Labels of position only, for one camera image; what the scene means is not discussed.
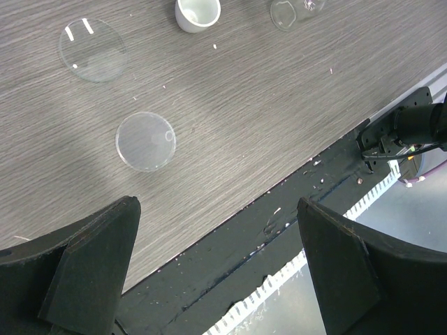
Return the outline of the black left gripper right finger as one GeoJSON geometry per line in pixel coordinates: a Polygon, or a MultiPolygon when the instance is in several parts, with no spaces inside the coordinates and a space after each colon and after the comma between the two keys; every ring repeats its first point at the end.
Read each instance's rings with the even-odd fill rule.
{"type": "Polygon", "coordinates": [[[298,224],[327,334],[445,334],[446,254],[300,198],[298,224]]]}

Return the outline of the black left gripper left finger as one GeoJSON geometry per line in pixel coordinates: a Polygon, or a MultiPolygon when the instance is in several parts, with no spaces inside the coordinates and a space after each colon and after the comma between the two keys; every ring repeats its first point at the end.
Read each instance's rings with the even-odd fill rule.
{"type": "Polygon", "coordinates": [[[1,250],[1,333],[111,334],[140,214],[124,196],[1,250]]]}

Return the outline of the clear glass beaker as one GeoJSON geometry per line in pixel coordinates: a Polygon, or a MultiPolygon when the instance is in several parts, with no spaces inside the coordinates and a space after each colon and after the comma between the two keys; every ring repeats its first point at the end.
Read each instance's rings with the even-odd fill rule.
{"type": "Polygon", "coordinates": [[[292,31],[299,23],[316,17],[325,4],[325,0],[274,0],[270,17],[279,30],[292,31]]]}

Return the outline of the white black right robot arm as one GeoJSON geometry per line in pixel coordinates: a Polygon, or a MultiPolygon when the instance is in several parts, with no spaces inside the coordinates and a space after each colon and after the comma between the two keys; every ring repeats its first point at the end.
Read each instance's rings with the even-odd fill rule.
{"type": "Polygon", "coordinates": [[[360,155],[375,170],[433,149],[446,150],[446,102],[398,107],[372,122],[358,136],[360,155]]]}

